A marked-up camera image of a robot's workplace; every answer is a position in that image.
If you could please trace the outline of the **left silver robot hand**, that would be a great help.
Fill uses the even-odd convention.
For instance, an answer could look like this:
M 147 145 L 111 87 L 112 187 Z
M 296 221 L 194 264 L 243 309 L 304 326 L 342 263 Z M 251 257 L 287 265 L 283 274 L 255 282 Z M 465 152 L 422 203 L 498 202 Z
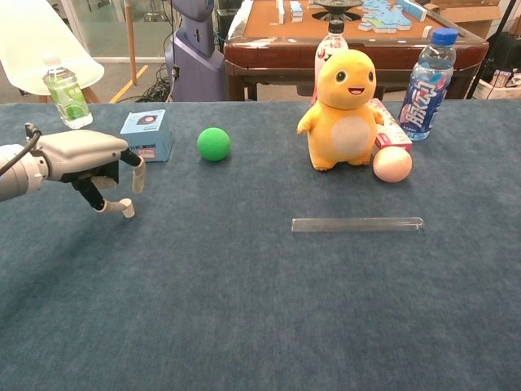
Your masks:
M 143 191 L 146 162 L 124 139 L 93 130 L 70 130 L 42 136 L 37 150 L 46 160 L 47 178 L 70 183 L 95 212 L 135 215 L 131 199 L 110 201 L 99 191 L 119 183 L 121 161 L 133 167 L 133 193 Z

